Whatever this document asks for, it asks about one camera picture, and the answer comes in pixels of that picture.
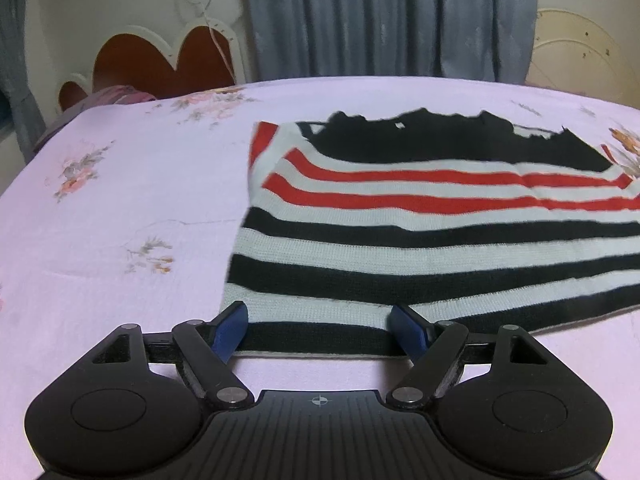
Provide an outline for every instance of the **striped garment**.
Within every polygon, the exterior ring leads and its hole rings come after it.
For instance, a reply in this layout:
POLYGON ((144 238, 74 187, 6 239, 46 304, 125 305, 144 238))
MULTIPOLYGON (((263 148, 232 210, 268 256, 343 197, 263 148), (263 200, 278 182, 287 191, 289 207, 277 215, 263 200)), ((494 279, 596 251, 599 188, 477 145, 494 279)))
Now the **striped garment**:
POLYGON ((225 284, 240 348, 396 355, 391 306, 474 332, 640 303, 640 182, 570 131, 487 112, 258 125, 225 284))

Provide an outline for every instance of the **curtain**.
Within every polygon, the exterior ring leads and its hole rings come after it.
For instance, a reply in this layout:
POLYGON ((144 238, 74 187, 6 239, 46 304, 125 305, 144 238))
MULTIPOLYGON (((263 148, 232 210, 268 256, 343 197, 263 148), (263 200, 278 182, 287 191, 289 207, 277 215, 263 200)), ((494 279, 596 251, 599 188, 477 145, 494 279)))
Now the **curtain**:
POLYGON ((27 83, 25 8, 26 0, 0 0, 0 89, 9 99, 18 144, 29 162, 45 124, 27 83))
POLYGON ((538 0, 248 0, 260 79, 431 75, 523 83, 538 0))

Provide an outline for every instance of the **black stripe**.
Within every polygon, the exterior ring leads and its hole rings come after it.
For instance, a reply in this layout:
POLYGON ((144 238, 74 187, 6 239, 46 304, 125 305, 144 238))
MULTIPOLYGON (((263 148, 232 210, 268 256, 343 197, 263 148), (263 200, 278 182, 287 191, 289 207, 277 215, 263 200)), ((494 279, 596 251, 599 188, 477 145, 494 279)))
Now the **black stripe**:
POLYGON ((379 328, 330 323, 251 323, 239 352, 404 355, 390 332, 379 328))
POLYGON ((308 140, 325 156, 369 164, 464 159, 534 162, 598 172, 611 167, 569 130, 549 139, 527 138, 514 134, 509 121, 488 112, 477 117, 444 116, 422 108, 382 121, 338 112, 308 140))
POLYGON ((638 222, 614 224, 592 221, 538 221, 483 224, 438 231, 409 231, 397 226, 354 227, 280 220, 257 207, 249 209, 242 226, 273 237, 330 244, 413 249, 640 235, 638 222))
MULTIPOLYGON (((640 285, 630 285, 513 310, 463 317, 457 322, 471 332, 496 333, 501 325, 517 324, 538 330, 612 314, 640 303, 640 285)), ((385 330, 326 323, 268 322, 249 325, 239 351, 318 353, 343 355, 402 355, 393 336, 385 330)))
POLYGON ((551 266, 425 276, 391 276, 276 264, 234 254, 227 281, 267 294, 393 305, 432 303, 629 269, 640 269, 640 254, 551 266))

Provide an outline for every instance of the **brown headboard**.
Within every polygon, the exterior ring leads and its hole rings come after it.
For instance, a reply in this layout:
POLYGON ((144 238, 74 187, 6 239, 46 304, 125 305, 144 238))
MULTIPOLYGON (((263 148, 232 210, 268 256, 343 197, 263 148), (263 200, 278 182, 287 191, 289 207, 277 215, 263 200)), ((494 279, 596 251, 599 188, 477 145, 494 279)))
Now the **brown headboard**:
MULTIPOLYGON (((165 99, 233 85, 234 80, 207 29, 206 25, 199 25, 187 33, 178 49, 175 70, 149 40, 129 32, 112 36, 95 58, 90 91, 131 85, 165 99)), ((219 31, 211 30, 231 64, 229 40, 219 31)), ((77 82, 68 80, 60 87, 58 102, 66 110, 85 97, 87 92, 77 82)))

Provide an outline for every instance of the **ribbed black surface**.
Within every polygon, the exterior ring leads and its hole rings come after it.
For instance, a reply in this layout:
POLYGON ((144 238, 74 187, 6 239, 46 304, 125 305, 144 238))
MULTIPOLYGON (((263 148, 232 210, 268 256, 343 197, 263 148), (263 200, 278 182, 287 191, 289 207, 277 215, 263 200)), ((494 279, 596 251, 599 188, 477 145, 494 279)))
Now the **ribbed black surface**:
POLYGON ((387 409, 373 392, 267 391, 254 408, 214 417, 188 453, 166 469, 143 478, 495 480, 497 477, 476 472, 453 456, 421 415, 387 409))

